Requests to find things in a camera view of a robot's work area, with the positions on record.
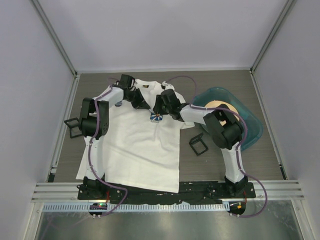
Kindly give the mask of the white t-shirt flower print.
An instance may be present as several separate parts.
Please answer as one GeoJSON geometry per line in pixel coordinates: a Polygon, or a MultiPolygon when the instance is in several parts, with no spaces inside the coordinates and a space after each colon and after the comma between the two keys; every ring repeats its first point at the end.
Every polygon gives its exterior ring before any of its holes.
{"type": "Polygon", "coordinates": [[[136,188],[179,191],[180,131],[192,122],[134,109],[130,102],[109,110],[103,140],[105,181],[136,188]]]}

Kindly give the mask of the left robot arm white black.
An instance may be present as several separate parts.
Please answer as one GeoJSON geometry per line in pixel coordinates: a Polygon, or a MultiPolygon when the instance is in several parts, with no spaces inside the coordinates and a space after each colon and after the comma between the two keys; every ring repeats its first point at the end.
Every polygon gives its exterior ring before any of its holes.
{"type": "Polygon", "coordinates": [[[109,130],[109,109],[127,101],[134,109],[150,109],[141,91],[134,86],[113,84],[102,94],[82,101],[79,129],[85,140],[87,164],[83,183],[78,185],[79,200],[100,200],[111,187],[105,182],[103,141],[109,130]]]}

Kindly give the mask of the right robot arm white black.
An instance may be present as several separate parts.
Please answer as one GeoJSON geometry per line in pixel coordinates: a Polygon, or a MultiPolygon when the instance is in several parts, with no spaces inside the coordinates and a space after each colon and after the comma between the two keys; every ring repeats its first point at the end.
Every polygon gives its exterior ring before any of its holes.
{"type": "Polygon", "coordinates": [[[225,165],[225,190],[233,198],[243,193],[248,176],[243,169],[241,144],[248,129],[241,116],[225,104],[201,107],[181,103],[175,92],[166,90],[155,97],[153,111],[173,120],[206,125],[213,143],[220,148],[225,165]]]}

